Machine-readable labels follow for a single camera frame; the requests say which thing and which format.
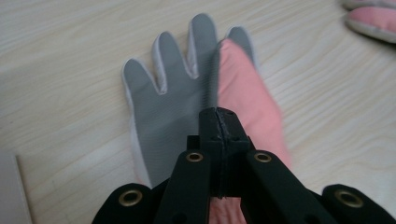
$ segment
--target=wooden table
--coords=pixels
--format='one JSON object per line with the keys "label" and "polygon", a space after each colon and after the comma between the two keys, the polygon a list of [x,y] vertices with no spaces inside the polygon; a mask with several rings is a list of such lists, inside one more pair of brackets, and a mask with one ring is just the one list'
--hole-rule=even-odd
{"label": "wooden table", "polygon": [[396,47],[350,32],[338,1],[1,1],[0,150],[17,154],[34,223],[90,223],[137,179],[120,73],[210,14],[251,32],[284,112],[292,171],[360,189],[396,217]]}

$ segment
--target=pink glove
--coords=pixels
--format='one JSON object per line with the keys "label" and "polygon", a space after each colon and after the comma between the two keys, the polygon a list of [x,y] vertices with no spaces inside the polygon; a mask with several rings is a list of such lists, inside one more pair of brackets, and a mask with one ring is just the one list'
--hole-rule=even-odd
{"label": "pink glove", "polygon": [[[281,112],[252,61],[230,39],[221,42],[219,56],[219,106],[238,115],[257,149],[273,152],[290,167],[290,155],[283,140]],[[210,224],[246,223],[240,199],[215,198],[210,205]]]}
{"label": "pink glove", "polygon": [[396,0],[344,0],[344,6],[353,9],[346,16],[350,29],[396,43]]}

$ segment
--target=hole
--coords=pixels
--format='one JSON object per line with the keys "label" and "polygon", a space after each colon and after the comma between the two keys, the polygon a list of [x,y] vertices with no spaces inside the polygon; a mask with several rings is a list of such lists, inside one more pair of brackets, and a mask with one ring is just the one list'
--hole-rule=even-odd
{"label": "hole", "polygon": [[254,158],[256,159],[256,161],[260,161],[260,162],[268,162],[272,159],[269,155],[267,155],[263,152],[256,153],[254,155]]}
{"label": "hole", "polygon": [[211,137],[210,138],[210,140],[212,140],[212,141],[219,141],[219,140],[221,140],[218,136],[213,136],[213,137]]}
{"label": "hole", "polygon": [[138,204],[142,201],[143,194],[140,190],[130,189],[121,194],[119,203],[124,207],[129,207]]}
{"label": "hole", "polygon": [[175,224],[182,224],[187,222],[187,217],[183,213],[177,213],[172,217],[172,221]]}
{"label": "hole", "polygon": [[354,208],[360,208],[363,206],[363,200],[347,190],[339,189],[334,194],[338,201],[346,206]]}
{"label": "hole", "polygon": [[188,161],[196,162],[196,161],[203,160],[204,156],[201,153],[192,152],[192,153],[188,154],[186,158]]}
{"label": "hole", "polygon": [[320,220],[313,215],[307,215],[304,221],[308,224],[320,224]]}

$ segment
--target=light wood surface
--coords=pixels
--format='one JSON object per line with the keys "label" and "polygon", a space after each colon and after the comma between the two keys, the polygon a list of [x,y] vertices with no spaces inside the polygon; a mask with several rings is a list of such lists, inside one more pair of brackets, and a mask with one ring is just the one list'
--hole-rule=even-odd
{"label": "light wood surface", "polygon": [[337,1],[1,1],[0,150],[18,156],[34,223],[90,223],[136,181],[120,72],[189,20],[251,32],[284,112],[292,171],[360,189],[396,217],[396,47],[350,32]]}

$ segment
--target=brass grommet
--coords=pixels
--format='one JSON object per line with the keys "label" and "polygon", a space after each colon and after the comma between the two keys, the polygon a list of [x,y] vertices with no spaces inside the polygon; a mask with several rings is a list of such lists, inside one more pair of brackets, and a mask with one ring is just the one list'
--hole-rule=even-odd
{"label": "brass grommet", "polygon": [[335,193],[335,198],[338,199],[341,203],[353,207],[353,208],[360,208],[363,207],[364,203],[363,200],[356,196],[355,194],[344,190],[344,189],[338,189]]}
{"label": "brass grommet", "polygon": [[263,152],[258,152],[254,155],[254,159],[256,159],[256,161],[260,161],[260,162],[269,162],[272,160],[272,158]]}
{"label": "brass grommet", "polygon": [[188,161],[196,162],[196,161],[201,161],[204,159],[204,156],[201,153],[198,152],[192,152],[186,156],[186,159]]}
{"label": "brass grommet", "polygon": [[[128,195],[134,195],[134,197],[131,200],[128,200],[126,199]],[[130,189],[121,194],[121,196],[119,197],[119,203],[124,207],[129,207],[142,201],[142,198],[143,194],[142,192],[140,192],[140,190]]]}

